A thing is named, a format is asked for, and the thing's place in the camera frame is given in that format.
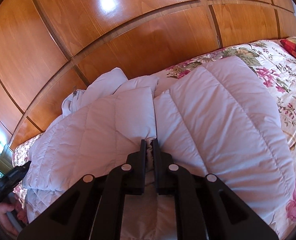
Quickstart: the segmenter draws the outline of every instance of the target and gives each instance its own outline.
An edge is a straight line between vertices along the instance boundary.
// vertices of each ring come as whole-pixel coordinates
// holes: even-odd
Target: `round metal rivet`
[[[88,183],[88,182],[92,182],[93,179],[94,177],[88,174],[88,175],[85,175],[82,180]]]
[[[131,170],[131,165],[130,164],[124,164],[124,165],[121,166],[121,169],[123,171],[129,171],[129,170]]]
[[[170,164],[168,168],[171,171],[177,171],[179,169],[179,166],[177,164]]]
[[[207,176],[207,180],[210,181],[210,182],[215,182],[217,180],[217,176],[213,175],[213,174],[209,174]]]

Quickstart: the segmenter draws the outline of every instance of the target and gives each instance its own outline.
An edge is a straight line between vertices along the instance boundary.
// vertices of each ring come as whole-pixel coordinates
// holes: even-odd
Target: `bed sheet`
[[[296,174],[296,59],[279,44],[278,40],[262,40],[231,46],[171,66],[155,75],[180,79],[206,62],[213,62],[230,56],[237,56],[242,59],[262,80],[278,105],[281,128],[286,135]],[[286,238],[295,225],[296,182],[292,199],[275,212],[270,227],[282,240]]]

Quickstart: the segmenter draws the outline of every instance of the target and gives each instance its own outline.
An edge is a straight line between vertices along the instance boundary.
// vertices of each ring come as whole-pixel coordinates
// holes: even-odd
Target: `white blanket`
[[[214,64],[200,67],[154,100],[155,85],[138,88],[136,82],[136,89],[98,99],[53,125],[29,151],[32,164],[23,180],[29,221],[83,175],[103,176],[123,164],[158,129],[163,150],[177,163],[197,175],[218,174],[268,222],[293,190],[293,163],[273,99],[234,60],[222,61],[229,64],[224,72]],[[236,82],[240,73],[243,80]],[[258,100],[266,106],[255,107]],[[176,239],[173,198],[157,196],[153,180],[150,171],[145,194],[126,197],[121,239]]]

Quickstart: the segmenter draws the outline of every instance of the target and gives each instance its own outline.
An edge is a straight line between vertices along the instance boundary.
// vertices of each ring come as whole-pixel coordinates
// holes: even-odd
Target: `human hand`
[[[27,219],[27,213],[21,207],[21,203],[18,200],[19,199],[18,196],[14,194],[14,197],[16,199],[16,202],[14,204],[8,204],[4,202],[0,203],[0,225],[9,233],[15,236],[18,236],[18,231],[9,221],[6,213],[16,210],[17,218],[25,224],[28,222],[28,219]]]

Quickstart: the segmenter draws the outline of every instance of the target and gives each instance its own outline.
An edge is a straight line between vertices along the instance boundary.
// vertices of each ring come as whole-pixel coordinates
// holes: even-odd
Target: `wall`
[[[14,149],[76,86],[119,66],[152,74],[234,44],[296,36],[291,0],[4,0],[0,130]]]

